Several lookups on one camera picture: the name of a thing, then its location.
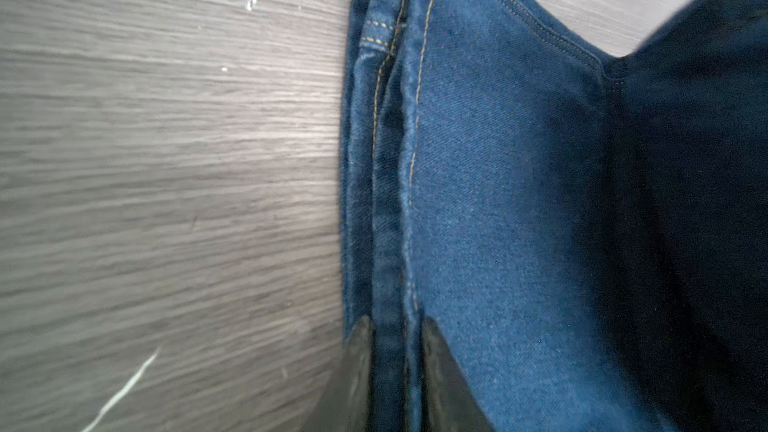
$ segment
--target white scratch mark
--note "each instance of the white scratch mark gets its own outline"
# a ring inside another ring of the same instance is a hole
[[[109,410],[114,407],[114,405],[120,401],[123,397],[128,395],[128,392],[130,392],[130,389],[134,388],[137,382],[139,382],[139,379],[141,379],[141,376],[144,375],[144,371],[147,369],[147,367],[150,366],[152,362],[156,358],[158,358],[158,354],[160,353],[160,348],[158,347],[158,350],[152,354],[152,357],[145,360],[144,363],[139,367],[139,370],[136,370],[136,374],[134,374],[133,377],[131,377],[128,382],[125,383],[123,388],[118,390],[118,392],[112,396],[112,398],[104,404],[104,406],[101,408],[101,410],[98,412],[98,415],[94,419],[93,422],[91,422],[87,427],[85,427],[82,432],[91,432],[94,427],[98,425],[99,422],[101,422],[101,419],[109,412]]]

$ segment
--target gray wood grain surface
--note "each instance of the gray wood grain surface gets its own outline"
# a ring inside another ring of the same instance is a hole
[[[294,430],[340,352],[349,0],[0,0],[0,417]],[[540,0],[627,53],[686,0]]]

